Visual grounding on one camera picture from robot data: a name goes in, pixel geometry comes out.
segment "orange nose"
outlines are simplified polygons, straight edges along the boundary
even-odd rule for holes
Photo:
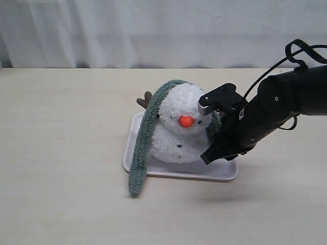
[[[191,116],[181,116],[178,119],[179,125],[181,125],[183,128],[189,128],[193,125],[194,119]]]

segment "white curtain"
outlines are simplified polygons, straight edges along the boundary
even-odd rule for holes
[[[0,0],[0,60],[13,67],[270,67],[295,38],[327,44],[326,16],[326,0]]]

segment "plastic tray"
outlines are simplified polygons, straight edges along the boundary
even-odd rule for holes
[[[123,166],[129,172],[137,133],[144,113],[135,115],[130,126]],[[166,163],[149,155],[147,175],[161,178],[192,179],[201,181],[229,182],[236,178],[239,168],[234,160],[216,160],[209,165],[199,160],[193,163]]]

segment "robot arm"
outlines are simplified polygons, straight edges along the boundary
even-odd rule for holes
[[[292,44],[302,47],[300,52],[305,51],[316,61],[327,64],[313,46],[296,39],[286,46],[286,54],[288,60],[300,66],[294,71],[264,79],[251,101],[247,102],[246,95],[242,97],[236,93],[236,86],[231,83],[199,99],[200,114],[208,115],[214,110],[224,114],[220,132],[201,155],[207,165],[217,159],[232,160],[246,154],[291,118],[294,118],[295,124],[289,130],[295,128],[297,117],[301,114],[327,115],[327,65],[309,69],[302,60],[294,59],[295,54],[290,52]]]

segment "snowman body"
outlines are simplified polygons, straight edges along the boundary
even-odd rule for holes
[[[162,101],[149,153],[164,162],[191,163],[209,147],[206,128],[211,115],[198,112],[204,95],[199,87],[185,83],[175,86]]]

